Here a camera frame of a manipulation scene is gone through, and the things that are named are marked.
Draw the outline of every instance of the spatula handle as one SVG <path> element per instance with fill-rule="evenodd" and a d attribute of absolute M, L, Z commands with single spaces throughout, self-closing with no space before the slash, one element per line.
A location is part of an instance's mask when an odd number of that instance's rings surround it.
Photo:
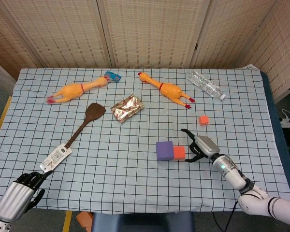
<path fill-rule="evenodd" d="M 71 137 L 71 139 L 65 144 L 65 148 L 68 149 L 71 144 L 74 142 L 74 140 L 77 138 L 77 136 L 82 132 L 85 125 L 87 125 L 88 122 L 83 122 L 83 124 L 77 129 L 77 131 L 74 133 L 74 135 Z"/>

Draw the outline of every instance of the table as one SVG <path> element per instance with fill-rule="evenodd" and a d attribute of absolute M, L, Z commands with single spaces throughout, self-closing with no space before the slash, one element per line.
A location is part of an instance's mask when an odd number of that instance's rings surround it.
<path fill-rule="evenodd" d="M 112 71 L 119 83 L 92 89 L 79 99 L 46 104 L 45 97 L 74 82 L 89 82 Z M 106 108 L 72 144 L 73 151 L 41 186 L 46 190 L 38 208 L 82 210 L 108 214 L 177 211 L 231 211 L 239 193 L 221 178 L 207 159 L 196 163 L 157 161 L 157 141 L 188 145 L 180 131 L 206 135 L 229 154 L 245 175 L 271 196 L 290 200 L 290 189 L 277 152 L 261 73 L 254 67 L 238 70 L 199 70 L 219 84 L 226 98 L 213 99 L 186 78 L 191 69 L 22 69 L 0 130 L 0 198 L 23 172 L 39 165 L 65 143 L 83 122 L 86 107 Z M 192 108 L 177 105 L 137 73 L 177 84 L 196 99 Z M 134 93 L 145 109 L 124 123 L 110 107 Z M 206 114 L 210 124 L 197 118 Z"/>

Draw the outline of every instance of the purple foam cube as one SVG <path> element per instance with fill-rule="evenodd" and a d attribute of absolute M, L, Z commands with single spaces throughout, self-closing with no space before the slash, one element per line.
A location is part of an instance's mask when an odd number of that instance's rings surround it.
<path fill-rule="evenodd" d="M 172 141 L 156 142 L 157 160 L 173 160 L 174 149 Z"/>

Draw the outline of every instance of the woven wall panel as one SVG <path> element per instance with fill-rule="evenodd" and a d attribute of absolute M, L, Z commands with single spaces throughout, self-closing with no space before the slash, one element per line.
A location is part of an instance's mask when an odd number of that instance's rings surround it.
<path fill-rule="evenodd" d="M 0 65 L 17 80 L 19 71 L 25 67 L 39 67 L 0 15 Z"/>
<path fill-rule="evenodd" d="M 3 0 L 48 67 L 107 67 L 90 0 Z"/>
<path fill-rule="evenodd" d="M 195 68 L 233 68 L 274 0 L 213 0 L 195 53 Z"/>
<path fill-rule="evenodd" d="M 290 0 L 277 4 L 241 61 L 241 66 L 252 63 L 268 75 L 275 101 L 290 88 Z"/>
<path fill-rule="evenodd" d="M 188 67 L 205 0 L 102 2 L 117 67 Z"/>

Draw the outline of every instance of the blue tag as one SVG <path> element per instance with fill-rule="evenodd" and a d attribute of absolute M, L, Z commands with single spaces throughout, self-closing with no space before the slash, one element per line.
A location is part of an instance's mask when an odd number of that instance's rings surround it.
<path fill-rule="evenodd" d="M 113 72 L 110 72 L 110 71 L 107 71 L 104 76 L 107 76 L 108 78 L 111 78 L 113 81 L 116 81 L 118 82 L 121 78 L 121 76 L 113 73 Z"/>

